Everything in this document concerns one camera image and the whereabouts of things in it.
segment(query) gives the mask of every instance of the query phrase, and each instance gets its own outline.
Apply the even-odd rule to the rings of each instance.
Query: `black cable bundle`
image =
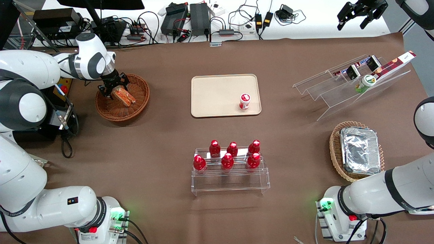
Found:
[[[302,14],[304,18],[298,22],[295,22],[300,14]],[[290,7],[282,4],[280,5],[280,9],[274,13],[274,18],[277,20],[279,25],[287,26],[290,24],[300,24],[306,19],[306,15],[304,15],[303,11],[301,10],[293,11]]]

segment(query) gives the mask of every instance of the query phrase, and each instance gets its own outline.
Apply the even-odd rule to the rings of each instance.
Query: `black box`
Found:
[[[205,35],[205,32],[210,33],[211,25],[208,9],[206,3],[190,4],[191,34],[193,36]]]
[[[369,56],[369,59],[368,61],[366,61],[366,64],[368,65],[371,71],[375,71],[376,69],[381,67],[381,63],[375,55]]]
[[[36,10],[33,21],[39,28],[80,26],[81,16],[73,8]]]
[[[358,71],[357,67],[354,64],[352,64],[347,69],[347,75],[351,80],[354,80],[354,79],[360,77],[360,72]]]
[[[167,8],[166,8],[166,13],[168,15],[171,14],[176,14],[176,13],[181,13],[184,12],[184,9],[187,5],[185,3],[181,3],[181,4],[174,4],[171,3]]]
[[[187,5],[184,5],[184,11],[176,14],[166,14],[166,17],[164,17],[163,23],[161,24],[161,33],[164,35],[173,35],[173,30],[176,30],[177,36],[181,35],[181,31],[178,30],[182,29],[184,27],[185,19],[187,18],[188,8]]]

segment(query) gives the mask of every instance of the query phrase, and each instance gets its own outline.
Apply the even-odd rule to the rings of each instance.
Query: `black power supply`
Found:
[[[273,13],[267,12],[264,19],[264,27],[269,27],[272,19],[273,19]]]
[[[190,4],[191,33],[194,36],[206,35],[206,32],[209,34],[211,24],[208,9],[206,3]]]
[[[184,27],[185,18],[187,17],[188,7],[187,5],[182,5],[184,10],[175,14],[166,14],[163,23],[161,24],[161,33],[164,35],[174,35],[180,36],[181,29]]]

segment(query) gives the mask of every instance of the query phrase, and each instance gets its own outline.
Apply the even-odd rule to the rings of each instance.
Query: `acrylic display stand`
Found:
[[[379,80],[375,86],[370,87],[363,94],[356,92],[355,86],[363,76],[372,73],[368,65],[363,64],[357,68],[361,77],[354,80],[350,80],[346,73],[337,76],[333,74],[344,70],[350,67],[350,65],[364,60],[367,57],[367,55],[360,56],[293,85],[293,88],[297,88],[301,95],[305,95],[307,92],[314,101],[319,100],[325,103],[326,111],[317,119],[317,121],[377,92],[383,91],[397,82],[403,75],[410,72],[409,68],[402,66],[393,71],[387,77]],[[389,62],[383,58],[378,58],[378,60],[382,65]]]
[[[247,148],[238,147],[233,168],[221,169],[221,158],[226,150],[221,150],[219,158],[211,158],[208,148],[197,148],[194,155],[202,156],[207,162],[205,171],[191,171],[191,192],[197,196],[201,191],[261,190],[263,194],[270,188],[268,167],[261,155],[261,164],[255,169],[246,169]]]

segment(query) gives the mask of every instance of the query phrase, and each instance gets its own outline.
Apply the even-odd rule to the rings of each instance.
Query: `aluminum foil container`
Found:
[[[374,130],[345,127],[341,130],[342,160],[350,173],[374,175],[381,171],[378,138]]]

